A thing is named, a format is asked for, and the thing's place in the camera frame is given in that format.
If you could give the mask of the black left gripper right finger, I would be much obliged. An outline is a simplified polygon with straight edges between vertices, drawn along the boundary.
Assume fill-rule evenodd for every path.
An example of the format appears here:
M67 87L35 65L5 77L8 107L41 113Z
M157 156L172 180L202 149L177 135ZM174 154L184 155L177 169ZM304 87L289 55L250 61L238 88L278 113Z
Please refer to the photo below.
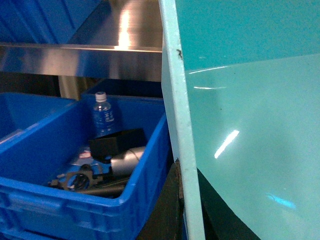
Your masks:
M197 174L205 238L207 240L258 240L259 237L235 215L200 170Z

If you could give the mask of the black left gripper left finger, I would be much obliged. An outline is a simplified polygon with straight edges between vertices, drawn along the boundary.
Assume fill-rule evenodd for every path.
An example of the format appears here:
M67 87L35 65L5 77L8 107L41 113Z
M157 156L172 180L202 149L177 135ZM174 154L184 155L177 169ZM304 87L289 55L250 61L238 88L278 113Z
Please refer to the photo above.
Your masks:
M171 165L163 188L136 237L138 240L181 240L183 238L184 193L180 160Z

